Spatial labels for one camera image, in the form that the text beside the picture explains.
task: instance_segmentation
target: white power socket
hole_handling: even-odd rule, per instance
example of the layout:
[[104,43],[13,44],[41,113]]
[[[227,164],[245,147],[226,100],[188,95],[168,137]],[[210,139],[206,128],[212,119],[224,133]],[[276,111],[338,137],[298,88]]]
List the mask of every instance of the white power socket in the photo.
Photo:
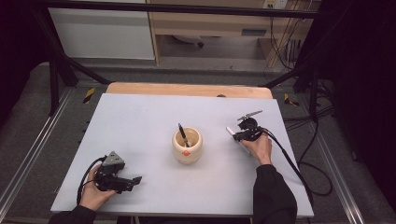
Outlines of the white power socket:
[[262,8],[284,9],[288,0],[265,0]]

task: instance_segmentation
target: black sleeve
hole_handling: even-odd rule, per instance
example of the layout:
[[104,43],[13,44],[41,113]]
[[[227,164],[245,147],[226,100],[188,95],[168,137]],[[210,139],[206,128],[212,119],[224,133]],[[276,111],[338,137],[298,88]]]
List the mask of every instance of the black sleeve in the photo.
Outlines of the black sleeve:
[[78,205],[71,212],[61,212],[51,217],[49,224],[92,224],[96,213]]
[[256,169],[257,178],[253,188],[253,223],[295,223],[297,202],[283,176],[273,165]]

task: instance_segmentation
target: white tabletop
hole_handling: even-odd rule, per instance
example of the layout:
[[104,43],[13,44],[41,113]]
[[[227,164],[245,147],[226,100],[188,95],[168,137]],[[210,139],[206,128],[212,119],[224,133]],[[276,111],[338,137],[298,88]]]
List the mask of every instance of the white tabletop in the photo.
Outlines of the white tabletop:
[[[135,216],[251,217],[257,161],[229,133],[239,132],[238,118],[254,111],[295,163],[276,100],[201,96],[110,94],[102,98],[51,211],[76,206],[79,182],[99,157],[115,151],[125,160],[119,177],[143,176],[140,185],[111,198],[99,212]],[[203,136],[203,155],[191,165],[172,154],[172,136],[193,127]],[[273,164],[284,176],[298,204],[298,217],[312,217],[303,184],[280,148],[273,144]]]

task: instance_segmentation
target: black pen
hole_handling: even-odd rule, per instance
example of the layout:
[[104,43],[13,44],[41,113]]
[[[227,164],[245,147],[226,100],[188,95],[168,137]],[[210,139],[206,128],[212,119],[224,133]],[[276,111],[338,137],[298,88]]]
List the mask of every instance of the black pen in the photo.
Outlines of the black pen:
[[182,136],[183,139],[184,139],[184,143],[186,143],[186,147],[190,147],[190,146],[189,146],[189,143],[188,143],[188,141],[187,141],[186,134],[184,133],[184,130],[183,130],[183,128],[181,127],[181,124],[180,124],[180,123],[178,124],[178,129],[180,130],[181,136]]

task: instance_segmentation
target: person's right hand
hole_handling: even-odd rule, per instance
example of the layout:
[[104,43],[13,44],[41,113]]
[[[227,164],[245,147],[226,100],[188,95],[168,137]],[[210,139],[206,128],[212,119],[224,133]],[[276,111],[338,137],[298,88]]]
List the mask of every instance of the person's right hand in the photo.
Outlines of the person's right hand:
[[90,170],[87,179],[88,183],[84,186],[81,202],[79,203],[79,205],[92,211],[98,210],[111,196],[117,193],[115,190],[101,191],[96,187],[93,179],[100,166],[100,164],[96,165]]
[[272,164],[271,162],[271,151],[272,142],[268,138],[268,135],[262,134],[256,141],[249,142],[247,140],[241,140],[242,145],[248,147],[254,157],[256,157],[261,165]]

